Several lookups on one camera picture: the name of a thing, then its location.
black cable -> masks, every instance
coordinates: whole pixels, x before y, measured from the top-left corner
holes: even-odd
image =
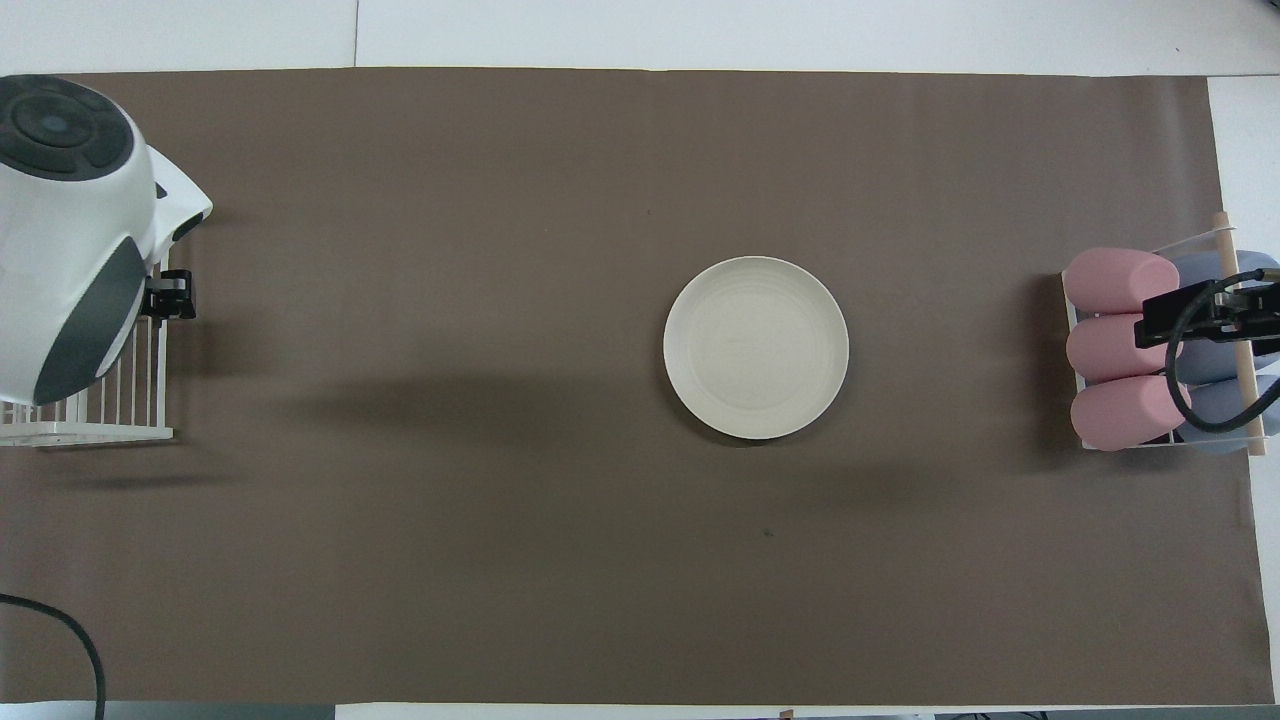
[[[1169,346],[1165,347],[1165,384],[1169,386],[1169,395],[1174,398],[1174,406],[1183,414],[1183,418],[1187,418],[1188,423],[1204,430],[1206,433],[1229,433],[1243,428],[1249,424],[1249,420],[1265,413],[1271,404],[1280,398],[1280,383],[1271,383],[1271,387],[1262,393],[1262,397],[1254,400],[1252,405],[1238,413],[1234,418],[1229,418],[1221,423],[1211,423],[1197,415],[1196,411],[1190,409],[1190,405],[1187,404],[1187,398],[1183,397],[1181,388],[1178,386],[1178,346],[1183,342],[1183,336],[1187,333],[1187,325],[1190,324],[1192,316],[1196,315],[1202,306],[1208,305],[1208,301],[1213,297],[1213,295],[1222,292],[1236,283],[1245,281],[1261,281],[1263,274],[1265,273],[1261,269],[1248,270],[1206,286],[1194,300],[1187,304],[1187,307],[1183,307],[1181,314],[1179,314],[1178,319],[1174,322],[1174,329],[1169,333]]]
[[[106,675],[102,674],[102,659],[97,656],[97,648],[93,647],[93,641],[88,637],[88,633],[84,632],[84,628],[70,615],[51,605],[45,605],[44,602],[36,602],[35,600],[27,600],[24,597],[5,593],[0,593],[0,602],[5,605],[17,605],[18,607],[26,607],[28,610],[49,615],[76,633],[81,644],[84,646],[84,652],[88,653],[90,664],[93,665],[93,720],[102,720],[102,716],[106,714]]]

brown paper backdrop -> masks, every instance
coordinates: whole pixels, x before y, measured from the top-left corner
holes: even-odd
[[[1219,209],[1187,78],[96,76],[214,199],[147,448],[0,452],[3,589],[114,698],[1270,702],[1242,455],[1076,447],[1055,274]],[[736,442],[676,293],[841,304],[829,411]],[[86,697],[0,614],[3,700]]]

blue foam cylinder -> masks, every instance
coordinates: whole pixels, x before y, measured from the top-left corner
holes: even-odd
[[[1266,392],[1276,380],[1280,380],[1280,377],[1258,375],[1258,395]],[[1196,410],[1196,414],[1211,423],[1220,423],[1244,410],[1244,398],[1240,397],[1240,380],[1236,378],[1192,388],[1190,396],[1192,409]],[[1262,432],[1267,436],[1280,432],[1280,402],[1276,402],[1262,413]],[[1194,446],[1196,450],[1208,452],[1210,455],[1224,455],[1245,447],[1248,445],[1248,439],[1245,438],[1248,438],[1249,430],[1248,428],[1238,428],[1229,433],[1206,433],[1190,423],[1183,423],[1178,428],[1178,434],[1187,442],[1234,438],[1236,442]]]

white wire rack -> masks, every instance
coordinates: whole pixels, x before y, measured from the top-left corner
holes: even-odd
[[[168,269],[165,259],[160,269]],[[0,401],[0,446],[97,445],[173,438],[165,424],[169,325],[138,318],[102,378],[49,405]]]
[[[1189,252],[1201,252],[1204,250],[1216,250],[1219,255],[1219,261],[1222,266],[1221,277],[1234,275],[1240,272],[1236,263],[1235,255],[1235,240],[1231,236],[1231,231],[1236,229],[1235,225],[1230,223],[1226,213],[1217,213],[1213,217],[1213,229],[1203,232],[1197,236],[1180,240],[1171,245],[1158,247],[1152,250],[1156,255],[1162,258],[1174,259]],[[1075,305],[1066,299],[1066,292],[1062,292],[1064,300],[1066,301],[1066,323],[1068,329],[1074,329],[1076,323],[1089,318],[1092,315],[1079,311]],[[1258,382],[1257,375],[1253,370],[1253,343],[1249,341],[1240,341],[1231,343],[1235,347],[1235,369],[1236,377],[1240,379],[1240,395],[1244,405],[1242,407],[1251,405],[1258,398]],[[1084,391],[1088,386],[1085,379],[1075,373],[1075,392],[1079,393]],[[1266,455],[1266,434],[1262,428],[1262,419],[1258,418],[1245,425],[1247,433],[1245,439],[1248,441],[1249,455]],[[1217,443],[1238,443],[1240,438],[1225,438],[1225,439],[1201,439],[1201,441],[1181,441],[1174,433],[1166,433],[1158,438],[1147,441],[1142,445],[1134,447],[1170,447],[1174,445],[1217,445]],[[1087,442],[1080,442],[1080,446],[1085,450],[1097,450]]]

pink cup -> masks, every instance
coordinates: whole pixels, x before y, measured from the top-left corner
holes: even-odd
[[[1181,387],[1183,397],[1188,397]],[[1184,421],[1164,377],[1120,378],[1089,386],[1071,402],[1071,425],[1098,450],[1123,450],[1169,433]]]
[[[1142,313],[1142,301],[1178,290],[1178,268],[1152,252],[1094,247],[1071,260],[1066,299],[1084,313]]]
[[[1080,320],[1066,338],[1066,359],[1091,383],[1155,373],[1165,366],[1166,345],[1138,348],[1133,324],[1140,319],[1142,315],[1103,315]]]

